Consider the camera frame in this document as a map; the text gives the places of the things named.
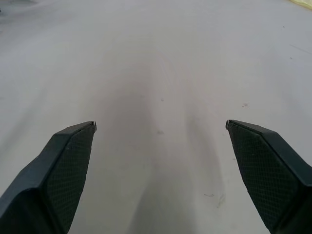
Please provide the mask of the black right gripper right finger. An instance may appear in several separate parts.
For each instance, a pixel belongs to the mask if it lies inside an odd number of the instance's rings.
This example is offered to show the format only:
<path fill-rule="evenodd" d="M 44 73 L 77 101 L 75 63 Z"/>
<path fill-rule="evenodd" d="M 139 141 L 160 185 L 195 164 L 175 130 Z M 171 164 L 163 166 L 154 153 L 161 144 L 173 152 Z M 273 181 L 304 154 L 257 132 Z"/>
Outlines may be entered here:
<path fill-rule="evenodd" d="M 312 232 L 312 168 L 275 131 L 228 120 L 242 180 L 272 234 Z"/>

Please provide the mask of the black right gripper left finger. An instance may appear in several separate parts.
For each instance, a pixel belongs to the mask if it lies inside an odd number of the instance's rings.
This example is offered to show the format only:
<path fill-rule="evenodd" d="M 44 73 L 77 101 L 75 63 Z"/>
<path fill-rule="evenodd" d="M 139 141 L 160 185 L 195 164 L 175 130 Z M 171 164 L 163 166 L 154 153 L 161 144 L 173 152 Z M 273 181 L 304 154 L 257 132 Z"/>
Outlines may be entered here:
<path fill-rule="evenodd" d="M 94 121 L 67 127 L 50 138 L 0 197 L 2 234 L 66 234 L 84 189 Z"/>

